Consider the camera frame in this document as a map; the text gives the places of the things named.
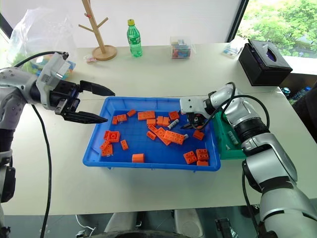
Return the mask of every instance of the black wire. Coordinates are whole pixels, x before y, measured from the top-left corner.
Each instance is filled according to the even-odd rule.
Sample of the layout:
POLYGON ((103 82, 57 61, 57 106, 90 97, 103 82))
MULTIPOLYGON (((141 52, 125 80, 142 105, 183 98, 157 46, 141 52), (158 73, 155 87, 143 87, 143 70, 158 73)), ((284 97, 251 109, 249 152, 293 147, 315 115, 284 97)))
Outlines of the black wire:
POLYGON ((254 213, 252 211, 252 207, 250 205, 250 202, 249 202, 249 199, 248 199, 248 195, 247 195, 247 191, 246 191, 246 181, 245 181, 244 170, 242 170, 242 190, 243 190, 244 199, 246 200, 246 203, 247 203, 248 211, 249 211, 251 219, 252 219, 252 223, 253 223, 254 229, 256 230, 256 233, 258 234, 258 223, 257 223, 256 218, 254 216, 254 213))
POLYGON ((46 204, 46 211, 45 211, 45 216, 44 216, 44 220, 43 220, 43 224, 42 224, 42 230, 41 230, 41 236, 40 238, 44 238, 44 234, 45 234, 45 228, 46 228, 46 223, 48 221, 48 216, 49 216, 49 211, 50 211, 50 205, 51 205, 51 193, 52 193, 52 160, 51 160, 51 151, 50 151, 50 144, 49 144, 49 140, 48 140, 48 136, 46 135, 46 130, 45 130, 45 125, 44 122, 42 120, 41 115, 39 114, 38 110, 36 109, 36 107, 34 105, 32 105, 33 110, 35 111, 36 115, 38 116, 40 122, 41 122, 41 126, 42 126, 42 130, 43 130, 43 134, 44 134, 44 139, 45 139, 45 143, 46 143, 46 147, 47 147, 47 151, 48 151, 48 160, 49 160, 49 188, 48 188, 48 200, 47 200, 47 204, 46 204))
POLYGON ((22 60, 21 62, 17 63, 14 67, 20 67, 21 65, 25 64, 27 61, 30 61, 36 57, 39 57, 39 56, 45 56, 45 55, 52 55, 54 53, 59 53, 60 55, 63 53, 63 52, 60 52, 60 51, 46 51, 46 52, 42 52, 42 53, 38 53, 38 54, 35 54, 33 56, 30 56, 24 60, 22 60))
MULTIPOLYGON (((269 114, 268 114, 268 111, 267 111, 265 105, 264 105, 259 99, 255 98, 255 97, 253 97, 253 96, 250 96, 250 95, 236 95, 236 96, 232 97, 232 99, 235 99, 235 98, 251 98, 251 99, 255 100, 256 102, 258 102, 258 103, 261 105, 261 107, 263 108, 263 110, 264 110, 264 113, 265 113, 265 116, 266 116, 266 128, 269 130, 269 125, 270 125, 269 114)), ((209 123, 209 121, 214 117, 214 115, 215 115, 217 112, 219 112, 219 110, 222 108, 222 106, 225 105, 226 103, 228 103, 229 101, 230 101, 230 99, 224 101, 224 102, 211 114, 211 116, 207 119, 207 121, 205 121, 205 123, 204 123, 201 127, 197 128, 197 127, 195 127, 195 126, 190 122, 190 125, 192 126, 192 128, 195 129, 195 130, 202 130, 202 129, 204 129, 204 128, 206 127, 206 125, 209 123)))
POLYGON ((231 101, 232 101, 232 99, 233 99, 233 97, 234 97, 234 94, 236 93, 236 85, 234 84, 234 82, 229 82, 229 83, 227 83, 227 84, 231 84, 231 85, 232 85, 232 92, 231 92, 231 96, 230 96, 229 102, 227 103, 227 105, 224 107, 224 109, 223 109, 222 112, 221 112, 220 118, 222 119, 223 122, 229 124, 228 120, 225 120, 225 119, 223 118, 223 115, 224 115, 224 111, 226 111, 227 108, 229 107, 229 105, 230 105, 230 103, 231 103, 231 101))

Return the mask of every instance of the blue plastic tray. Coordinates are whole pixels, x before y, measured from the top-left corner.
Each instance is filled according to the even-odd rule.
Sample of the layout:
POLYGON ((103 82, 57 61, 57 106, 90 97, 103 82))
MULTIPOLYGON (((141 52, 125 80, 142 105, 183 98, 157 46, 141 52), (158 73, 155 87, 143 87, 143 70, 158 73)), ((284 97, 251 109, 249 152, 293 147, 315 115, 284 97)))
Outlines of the blue plastic tray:
POLYGON ((188 134, 189 138, 183 142, 183 145, 170 143, 170 145, 166 146, 159 138, 153 141, 146 136, 148 131, 146 120, 138 121, 137 114, 128 117, 128 121, 119 122, 118 125, 111 123, 113 116, 125 114, 131 109, 135 109, 137 112, 155 111, 156 117, 167 117, 169 112, 179 111, 180 104, 179 99, 168 98, 106 98, 100 116, 107 118, 108 121, 95 126, 83 159, 83 163, 86 166, 193 171, 217 171, 220 168, 220 158, 212 122, 206 126, 205 136, 200 141, 193 138, 193 129, 181 129, 181 126, 187 123, 186 116, 181 115, 180 122, 171 131, 188 134), (120 141, 125 139, 129 149, 124 151, 120 143, 113 143, 113 155, 102 157, 100 145, 104 142, 106 130, 119 131, 120 141), (187 165, 183 154, 203 148, 208 149, 210 156, 209 166, 197 166, 196 163, 187 165), (139 153, 145 154, 145 163, 132 163, 132 154, 139 153))

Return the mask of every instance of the green trees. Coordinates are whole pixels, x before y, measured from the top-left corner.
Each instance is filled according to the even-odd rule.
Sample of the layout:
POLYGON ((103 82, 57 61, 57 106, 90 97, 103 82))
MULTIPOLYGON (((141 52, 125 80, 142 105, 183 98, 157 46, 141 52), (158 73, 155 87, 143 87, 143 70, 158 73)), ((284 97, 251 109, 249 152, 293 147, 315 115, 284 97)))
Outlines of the green trees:
POLYGON ((317 0, 250 0, 237 35, 271 41, 286 56, 317 58, 317 0))

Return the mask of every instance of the wooden mug tree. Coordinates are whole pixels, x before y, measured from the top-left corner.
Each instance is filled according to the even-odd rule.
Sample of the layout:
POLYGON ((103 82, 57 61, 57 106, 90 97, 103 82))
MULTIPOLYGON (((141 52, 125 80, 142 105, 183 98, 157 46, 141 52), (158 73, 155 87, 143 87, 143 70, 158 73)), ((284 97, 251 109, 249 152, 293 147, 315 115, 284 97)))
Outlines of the wooden mug tree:
POLYGON ((84 28, 85 30, 94 32, 96 36, 99 47, 93 50, 93 57, 101 61, 112 59, 117 55, 117 49, 114 46, 105 45, 99 32, 99 27, 101 27, 108 20, 108 17, 106 17, 97 25, 93 11, 91 10, 90 0, 82 0, 82 2, 86 10, 86 13, 84 15, 88 17, 92 29, 80 24, 78 26, 84 28))

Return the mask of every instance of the orange building block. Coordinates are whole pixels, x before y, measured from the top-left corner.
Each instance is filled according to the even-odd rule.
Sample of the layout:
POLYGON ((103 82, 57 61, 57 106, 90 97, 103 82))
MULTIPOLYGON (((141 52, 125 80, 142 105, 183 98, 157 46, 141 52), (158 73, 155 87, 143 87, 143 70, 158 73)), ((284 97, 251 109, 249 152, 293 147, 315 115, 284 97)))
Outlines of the orange building block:
POLYGON ((198 166, 208 166, 208 162, 207 161, 197 161, 197 165, 198 166))
POLYGON ((102 150, 101 156, 109 156, 113 155, 113 147, 112 145, 108 145, 105 149, 102 150))
POLYGON ((157 137, 156 135, 154 135, 152 132, 148 131, 147 132, 147 136, 151 139, 151 140, 155 140, 155 138, 157 137))
POLYGON ((117 120, 118 121, 126 121, 127 120, 127 115, 126 114, 117 115, 117 120))
POLYGON ((197 158, 199 161, 206 161, 209 159, 208 150, 207 149, 197 149, 196 150, 197 158))
POLYGON ((179 119, 179 114, 177 111, 174 111, 174 112, 170 112, 168 113, 169 115, 169 118, 173 121, 173 120, 176 120, 176 119, 179 119))
POLYGON ((169 118, 168 117, 163 117, 163 124, 162 126, 168 126, 169 125, 169 118))
POLYGON ((158 136, 158 138, 165 144, 165 145, 169 145, 171 143, 170 140, 164 139, 164 135, 165 135, 165 130, 160 127, 159 129, 156 130, 155 135, 158 136))
POLYGON ((163 117, 162 116, 158 116, 157 125, 163 125, 163 117))
POLYGON ((184 158, 185 158, 187 164, 191 164, 191 163, 197 161, 197 157, 196 157, 194 151, 190 151, 190 152, 185 153, 184 158))
POLYGON ((105 141, 101 146, 100 146, 100 149, 101 150, 104 150, 108 145, 110 145, 111 143, 109 141, 105 141))
POLYGON ((148 126, 149 130, 155 133, 158 129, 154 125, 149 125, 148 126))
POLYGON ((144 154, 133 154, 132 155, 133 163, 144 163, 144 154))
POLYGON ((119 131, 110 131, 107 137, 109 142, 119 142, 120 132, 119 131))
POLYGON ((170 140, 171 142, 182 145, 185 139, 185 136, 182 134, 178 134, 178 133, 167 130, 165 132, 164 139, 167 139, 167 140, 170 140))
POLYGON ((147 119, 155 119, 155 112, 148 111, 148 112, 139 112, 138 113, 138 120, 147 120, 147 119))
POLYGON ((117 118, 117 116, 113 116, 113 117, 112 117, 112 124, 113 124, 113 125, 117 125, 117 124, 118 124, 118 118, 117 118))
POLYGON ((147 119, 147 126, 156 125, 157 121, 155 119, 147 119))
POLYGON ((121 140, 120 143, 121 143, 121 146, 122 146, 122 149, 123 149, 123 150, 129 149, 129 146, 128 146, 126 140, 121 140))
POLYGON ((202 140, 205 134, 200 132, 199 130, 195 130, 193 137, 199 140, 202 140))
POLYGON ((104 140, 107 140, 108 135, 109 135, 109 132, 110 132, 109 130, 106 130, 106 131, 105 131, 104 140))
POLYGON ((129 117, 132 117, 134 114, 136 114, 137 112, 134 110, 134 109, 132 109, 131 111, 129 111, 129 112, 127 112, 127 115, 129 116, 129 117))

